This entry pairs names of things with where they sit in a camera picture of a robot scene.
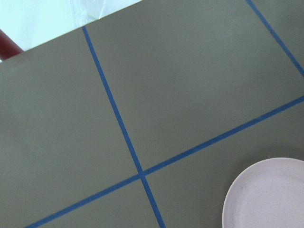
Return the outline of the pink plate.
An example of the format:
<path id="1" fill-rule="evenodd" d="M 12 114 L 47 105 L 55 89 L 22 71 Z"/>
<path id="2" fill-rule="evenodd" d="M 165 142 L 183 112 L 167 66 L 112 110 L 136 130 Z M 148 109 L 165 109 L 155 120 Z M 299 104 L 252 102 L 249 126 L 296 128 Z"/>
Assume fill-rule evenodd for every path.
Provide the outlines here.
<path id="1" fill-rule="evenodd" d="M 226 194 L 222 226 L 302 228 L 304 162 L 292 158 L 271 158 L 242 171 Z"/>

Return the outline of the red cylinder bottle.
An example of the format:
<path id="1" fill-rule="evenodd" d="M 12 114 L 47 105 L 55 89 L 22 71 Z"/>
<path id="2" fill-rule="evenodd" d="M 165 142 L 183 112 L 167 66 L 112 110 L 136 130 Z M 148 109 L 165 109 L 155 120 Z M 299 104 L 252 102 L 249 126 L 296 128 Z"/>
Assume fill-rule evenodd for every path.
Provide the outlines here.
<path id="1" fill-rule="evenodd" d="M 14 57 L 24 51 L 2 30 L 0 31 L 0 59 L 2 61 Z"/>

